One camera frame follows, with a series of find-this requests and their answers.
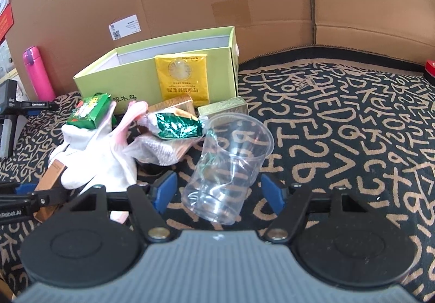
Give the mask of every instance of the gray gripper base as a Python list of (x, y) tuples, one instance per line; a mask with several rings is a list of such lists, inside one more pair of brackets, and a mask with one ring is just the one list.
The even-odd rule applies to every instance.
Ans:
[(34, 284), (16, 303), (417, 303), (401, 286), (353, 292), (306, 273), (283, 245), (254, 231), (185, 230), (153, 244), (118, 279), (93, 288)]

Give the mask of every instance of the yellow packet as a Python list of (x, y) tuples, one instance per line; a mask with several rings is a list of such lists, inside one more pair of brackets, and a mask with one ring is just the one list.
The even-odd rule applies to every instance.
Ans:
[(195, 107), (208, 105), (206, 54), (167, 54), (154, 57), (164, 100), (188, 94)]

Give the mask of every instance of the plastic cup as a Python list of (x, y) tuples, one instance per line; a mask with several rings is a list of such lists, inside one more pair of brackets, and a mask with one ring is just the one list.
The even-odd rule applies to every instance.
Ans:
[(239, 113), (212, 117), (182, 203), (202, 218), (232, 225), (273, 148), (273, 136), (259, 120)]

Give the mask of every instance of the bolt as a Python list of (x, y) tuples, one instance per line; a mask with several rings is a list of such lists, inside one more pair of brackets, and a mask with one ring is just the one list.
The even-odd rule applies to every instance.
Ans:
[(288, 237), (288, 233), (282, 228), (273, 228), (268, 231), (268, 237), (272, 240), (284, 240)]
[(153, 239), (167, 239), (170, 231), (165, 227), (154, 227), (148, 231), (148, 235)]

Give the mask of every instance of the pink water bottle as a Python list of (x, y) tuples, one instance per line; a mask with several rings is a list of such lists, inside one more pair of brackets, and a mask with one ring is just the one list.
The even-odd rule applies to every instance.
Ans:
[(23, 54), (23, 60), (38, 99), (53, 101), (56, 95), (45, 71), (39, 49), (37, 47), (27, 49)]

